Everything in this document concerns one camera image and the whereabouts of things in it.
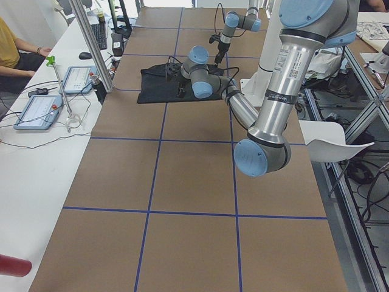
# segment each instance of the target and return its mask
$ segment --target light blue joint cap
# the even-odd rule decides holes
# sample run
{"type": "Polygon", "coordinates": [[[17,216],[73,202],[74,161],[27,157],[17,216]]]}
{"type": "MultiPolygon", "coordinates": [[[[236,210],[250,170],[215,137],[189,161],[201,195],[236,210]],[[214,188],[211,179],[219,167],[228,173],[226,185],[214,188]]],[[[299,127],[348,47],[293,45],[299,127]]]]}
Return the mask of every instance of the light blue joint cap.
{"type": "Polygon", "coordinates": [[[233,151],[235,164],[245,175],[256,177],[267,172],[267,158],[258,143],[243,139],[233,151]]]}
{"type": "Polygon", "coordinates": [[[192,89],[194,92],[194,96],[197,99],[206,99],[212,95],[212,86],[211,84],[204,81],[197,81],[192,84],[192,89]]]}
{"type": "Polygon", "coordinates": [[[288,29],[308,26],[322,17],[334,0],[293,0],[282,1],[280,19],[288,29]]]}
{"type": "Polygon", "coordinates": [[[342,47],[347,44],[351,44],[355,40],[357,31],[347,33],[346,35],[337,36],[336,38],[329,38],[326,40],[322,49],[327,49],[329,47],[342,47]]]}
{"type": "Polygon", "coordinates": [[[188,58],[196,64],[207,64],[209,54],[205,47],[194,46],[190,50],[188,58]]]}
{"type": "Polygon", "coordinates": [[[260,19],[256,19],[253,23],[253,26],[251,27],[251,31],[252,32],[257,32],[259,31],[259,29],[261,28],[261,20],[260,19]]]}
{"type": "Polygon", "coordinates": [[[227,14],[225,24],[229,27],[237,27],[239,24],[239,16],[234,13],[227,14]]]}

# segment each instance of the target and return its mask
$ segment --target keyboard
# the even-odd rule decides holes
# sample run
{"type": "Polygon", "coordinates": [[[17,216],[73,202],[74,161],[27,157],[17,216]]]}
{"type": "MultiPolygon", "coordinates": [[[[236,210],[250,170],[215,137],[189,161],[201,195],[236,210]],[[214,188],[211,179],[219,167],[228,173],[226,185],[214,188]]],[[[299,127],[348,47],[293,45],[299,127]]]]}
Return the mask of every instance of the keyboard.
{"type": "Polygon", "coordinates": [[[105,50],[107,48],[107,38],[105,34],[105,24],[104,23],[96,23],[91,24],[93,34],[95,35],[98,48],[100,50],[105,50]]]}

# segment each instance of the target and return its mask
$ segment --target tablet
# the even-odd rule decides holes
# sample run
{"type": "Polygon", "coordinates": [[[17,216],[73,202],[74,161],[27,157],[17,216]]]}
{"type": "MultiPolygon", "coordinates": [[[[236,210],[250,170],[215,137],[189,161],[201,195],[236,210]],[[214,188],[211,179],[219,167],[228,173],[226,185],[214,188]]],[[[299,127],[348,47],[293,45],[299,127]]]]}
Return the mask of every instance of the tablet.
{"type": "Polygon", "coordinates": [[[72,66],[66,71],[63,88],[66,94],[88,93],[92,89],[89,73],[97,75],[95,66],[72,66]]]}
{"type": "Polygon", "coordinates": [[[13,128],[16,130],[48,129],[62,107],[62,96],[31,96],[13,128]]]}

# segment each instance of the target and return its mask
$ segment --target red object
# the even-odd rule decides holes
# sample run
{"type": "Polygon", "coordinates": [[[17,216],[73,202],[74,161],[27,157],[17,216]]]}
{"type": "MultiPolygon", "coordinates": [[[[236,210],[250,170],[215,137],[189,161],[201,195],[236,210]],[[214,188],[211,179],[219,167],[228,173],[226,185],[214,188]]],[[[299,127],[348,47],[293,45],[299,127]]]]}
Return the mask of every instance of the red object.
{"type": "Polygon", "coordinates": [[[24,277],[31,271],[31,267],[28,260],[0,254],[0,275],[24,277]]]}

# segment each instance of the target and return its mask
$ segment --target white desk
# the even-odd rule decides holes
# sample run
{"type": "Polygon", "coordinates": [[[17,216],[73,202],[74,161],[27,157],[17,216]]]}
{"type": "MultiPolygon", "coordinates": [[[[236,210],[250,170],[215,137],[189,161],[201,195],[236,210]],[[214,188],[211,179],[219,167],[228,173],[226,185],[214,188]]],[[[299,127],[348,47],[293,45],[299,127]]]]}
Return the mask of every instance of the white desk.
{"type": "MultiPolygon", "coordinates": [[[[111,48],[109,35],[108,48],[111,48]]],[[[68,66],[94,64],[93,60],[78,59],[82,51],[89,50],[77,21],[74,21],[52,51],[62,77],[68,66]]],[[[106,51],[102,51],[104,60],[109,57],[106,51]]],[[[56,79],[54,69],[47,67],[46,63],[42,64],[27,86],[56,79]]],[[[51,88],[55,85],[49,83],[39,87],[51,88]]],[[[101,105],[94,92],[85,96],[91,103],[88,114],[82,126],[71,133],[58,123],[39,133],[4,127],[0,128],[0,139],[10,144],[33,147],[58,137],[91,132],[101,105]]],[[[27,93],[21,94],[12,110],[22,111],[27,101],[27,93]]],[[[89,102],[78,96],[70,105],[73,112],[82,117],[89,102]]],[[[63,108],[58,121],[65,123],[66,118],[67,111],[63,108]]],[[[7,116],[0,127],[15,122],[15,115],[7,116]]],[[[28,291],[88,141],[89,136],[70,137],[34,150],[0,144],[0,254],[32,262],[32,270],[25,277],[0,276],[0,291],[28,291]]]]}

